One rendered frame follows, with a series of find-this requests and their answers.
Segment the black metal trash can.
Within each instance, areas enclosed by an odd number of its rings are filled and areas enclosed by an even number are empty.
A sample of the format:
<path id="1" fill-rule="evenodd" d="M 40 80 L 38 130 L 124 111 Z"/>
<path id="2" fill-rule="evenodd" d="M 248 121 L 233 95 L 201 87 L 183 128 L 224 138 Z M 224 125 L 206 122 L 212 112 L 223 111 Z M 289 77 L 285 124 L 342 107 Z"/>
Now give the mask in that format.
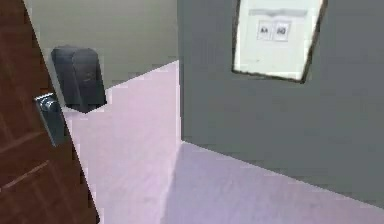
<path id="1" fill-rule="evenodd" d="M 66 107 L 88 113 L 107 103 L 95 50 L 63 45 L 51 51 L 51 58 Z"/>

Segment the dark brown wooden door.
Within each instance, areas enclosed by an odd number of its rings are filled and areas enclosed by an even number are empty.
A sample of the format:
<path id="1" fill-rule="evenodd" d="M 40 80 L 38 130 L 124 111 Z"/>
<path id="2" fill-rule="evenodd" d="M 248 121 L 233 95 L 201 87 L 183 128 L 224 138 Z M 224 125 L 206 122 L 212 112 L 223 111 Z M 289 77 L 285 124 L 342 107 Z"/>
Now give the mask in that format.
<path id="1" fill-rule="evenodd" d="M 101 224 L 70 135 L 54 146 L 35 101 L 54 92 L 24 0 L 0 0 L 0 224 Z"/>

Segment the white framed wall picture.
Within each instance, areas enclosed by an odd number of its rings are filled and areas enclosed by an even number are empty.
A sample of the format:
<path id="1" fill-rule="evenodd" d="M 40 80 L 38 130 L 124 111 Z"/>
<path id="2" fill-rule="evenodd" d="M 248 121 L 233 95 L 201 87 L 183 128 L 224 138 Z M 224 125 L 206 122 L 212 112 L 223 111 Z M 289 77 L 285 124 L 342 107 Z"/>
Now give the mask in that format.
<path id="1" fill-rule="evenodd" d="M 238 0 L 232 71 L 303 83 L 328 0 Z"/>

